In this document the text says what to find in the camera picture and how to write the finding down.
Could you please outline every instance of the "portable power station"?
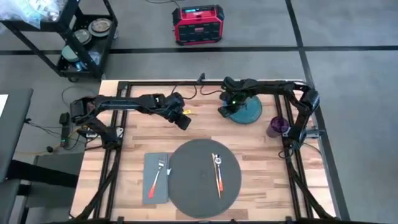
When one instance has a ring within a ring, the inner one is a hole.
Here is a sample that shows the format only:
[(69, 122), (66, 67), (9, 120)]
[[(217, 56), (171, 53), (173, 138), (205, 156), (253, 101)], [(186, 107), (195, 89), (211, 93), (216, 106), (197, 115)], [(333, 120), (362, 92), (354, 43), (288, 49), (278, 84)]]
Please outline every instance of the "portable power station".
[(219, 5), (177, 8), (172, 14), (179, 45), (218, 42), (223, 36), (225, 16)]

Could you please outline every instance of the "wooden tabletop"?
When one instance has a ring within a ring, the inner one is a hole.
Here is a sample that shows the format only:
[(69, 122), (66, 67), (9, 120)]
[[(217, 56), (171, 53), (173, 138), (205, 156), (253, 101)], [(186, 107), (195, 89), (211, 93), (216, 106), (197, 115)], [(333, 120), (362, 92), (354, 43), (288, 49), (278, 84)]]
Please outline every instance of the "wooden tabletop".
[[(117, 85), (118, 81), (103, 81), (100, 95), (116, 95)], [(173, 86), (134, 86), (131, 96), (152, 93), (169, 95), (172, 88)], [(205, 86), (203, 92), (218, 89), (219, 86)], [(195, 92), (193, 86), (178, 86), (176, 91), (184, 97), (190, 97)], [(259, 120), (249, 125), (236, 124), (222, 118), (217, 111), (221, 104), (218, 97), (219, 94), (204, 96), (198, 93), (194, 99), (185, 100), (184, 109), (192, 112), (188, 115), (192, 122), (186, 131), (178, 129), (160, 116), (128, 112), (112, 220), (118, 216), (124, 216), (126, 221), (193, 220), (177, 210), (172, 202), (143, 205), (142, 171), (145, 153), (174, 152), (183, 143), (198, 138), (212, 139), (227, 146), (236, 156), (242, 170), (242, 187), (235, 203), (226, 212), (207, 220), (233, 218), (238, 221), (277, 221), (284, 220), (286, 216), (294, 217), (285, 161), (278, 157), (278, 152), (282, 150), (281, 138), (270, 138), (266, 134), (271, 119), (277, 116), (274, 97), (258, 95), (263, 111)], [(280, 99), (284, 109), (283, 97)], [(295, 118), (298, 112), (294, 107), (292, 110)], [(112, 111), (105, 111), (98, 118), (109, 125), (111, 115)], [(307, 140), (306, 143), (319, 148), (317, 140)], [(88, 147), (99, 144), (100, 140), (96, 139)], [(303, 145), (301, 155), (308, 188), (325, 210), (335, 215), (320, 153)], [(73, 216), (84, 209), (97, 191), (103, 158), (104, 149), (85, 152), (71, 209)], [(300, 192), (299, 197), (302, 215), (305, 216)], [(101, 216), (104, 215), (106, 198), (104, 197)]]

